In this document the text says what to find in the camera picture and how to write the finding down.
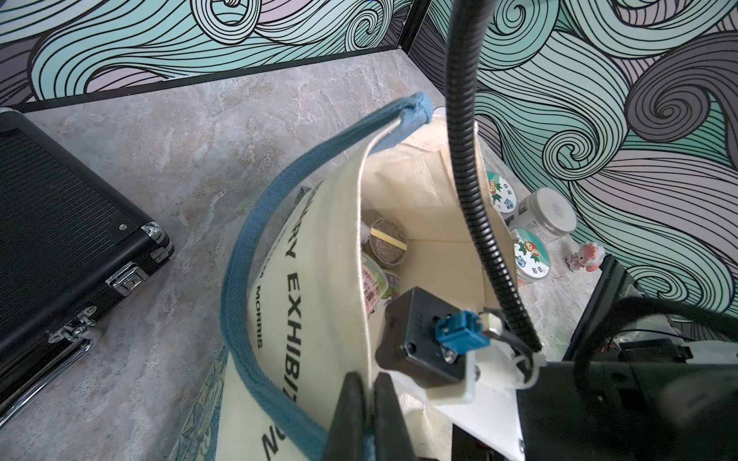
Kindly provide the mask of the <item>clear jar cartoon leaf lid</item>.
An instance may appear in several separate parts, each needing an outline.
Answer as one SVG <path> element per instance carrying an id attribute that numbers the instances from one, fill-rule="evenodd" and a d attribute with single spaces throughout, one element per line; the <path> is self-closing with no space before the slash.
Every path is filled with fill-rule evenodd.
<path id="1" fill-rule="evenodd" d="M 487 171 L 489 196 L 492 206 L 505 220 L 513 217 L 517 205 L 517 195 L 510 183 L 499 173 Z"/>

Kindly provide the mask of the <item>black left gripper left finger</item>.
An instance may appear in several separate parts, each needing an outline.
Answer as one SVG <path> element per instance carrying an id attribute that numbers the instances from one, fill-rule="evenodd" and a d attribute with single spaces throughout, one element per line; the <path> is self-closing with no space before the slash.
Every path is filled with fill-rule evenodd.
<path id="1" fill-rule="evenodd" d="M 361 376 L 348 373 L 341 387 L 322 461 L 364 459 L 365 398 Z"/>

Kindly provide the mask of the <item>cream canvas tote bag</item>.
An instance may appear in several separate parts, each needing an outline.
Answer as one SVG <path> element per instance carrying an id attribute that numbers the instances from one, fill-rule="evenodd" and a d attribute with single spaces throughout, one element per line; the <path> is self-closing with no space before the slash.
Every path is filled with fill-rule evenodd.
<path id="1" fill-rule="evenodd" d="M 411 236 L 403 291 L 454 307 L 498 301 L 457 201 L 447 125 L 417 93 L 378 109 L 296 159 L 249 213 L 226 270 L 225 348 L 176 443 L 174 460 L 321 460 L 348 373 L 361 376 L 364 459 L 377 460 L 377 326 L 361 278 L 361 213 L 397 219 Z M 503 456 L 523 458 L 510 347 L 475 353 L 472 403 L 434 406 Z"/>

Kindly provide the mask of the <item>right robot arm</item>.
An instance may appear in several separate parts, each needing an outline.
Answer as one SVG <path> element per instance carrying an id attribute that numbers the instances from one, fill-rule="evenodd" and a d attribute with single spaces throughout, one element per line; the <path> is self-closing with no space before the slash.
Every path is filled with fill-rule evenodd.
<path id="1" fill-rule="evenodd" d="M 606 357 L 637 320 L 737 342 L 737 5 L 436 1 L 455 185 L 513 331 L 541 343 L 482 205 L 478 119 L 510 168 L 574 209 L 636 283 L 521 397 L 547 459 L 733 460 L 737 369 Z"/>

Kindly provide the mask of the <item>silver tin seed can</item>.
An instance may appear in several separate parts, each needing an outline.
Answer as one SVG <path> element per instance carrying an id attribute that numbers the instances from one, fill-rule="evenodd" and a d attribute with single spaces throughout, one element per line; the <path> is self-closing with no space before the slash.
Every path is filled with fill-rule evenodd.
<path id="1" fill-rule="evenodd" d="M 519 202 L 507 219 L 511 230 L 523 230 L 550 244 L 572 234 L 578 226 L 576 211 L 558 191 L 542 187 Z"/>

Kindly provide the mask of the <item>green lid seed jar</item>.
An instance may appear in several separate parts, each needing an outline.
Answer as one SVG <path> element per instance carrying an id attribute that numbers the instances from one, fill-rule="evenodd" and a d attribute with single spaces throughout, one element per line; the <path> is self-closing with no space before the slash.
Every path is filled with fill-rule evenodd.
<path id="1" fill-rule="evenodd" d="M 521 284 L 533 284 L 549 276 L 552 265 L 544 243 L 528 230 L 512 230 L 515 268 Z"/>

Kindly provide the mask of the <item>black ribbed hard case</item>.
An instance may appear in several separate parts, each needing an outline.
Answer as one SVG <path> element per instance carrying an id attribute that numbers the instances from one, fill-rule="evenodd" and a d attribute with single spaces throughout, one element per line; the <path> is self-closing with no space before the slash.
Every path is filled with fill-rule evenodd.
<path id="1" fill-rule="evenodd" d="M 1 420 L 100 340 L 174 243 L 24 114 L 1 111 Z"/>

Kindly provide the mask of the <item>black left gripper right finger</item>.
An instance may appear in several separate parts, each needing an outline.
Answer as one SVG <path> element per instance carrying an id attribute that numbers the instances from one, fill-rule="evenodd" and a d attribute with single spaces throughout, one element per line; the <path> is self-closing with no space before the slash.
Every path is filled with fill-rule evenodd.
<path id="1" fill-rule="evenodd" d="M 374 435 L 378 461 L 416 461 L 411 438 L 389 374 L 374 384 Z"/>

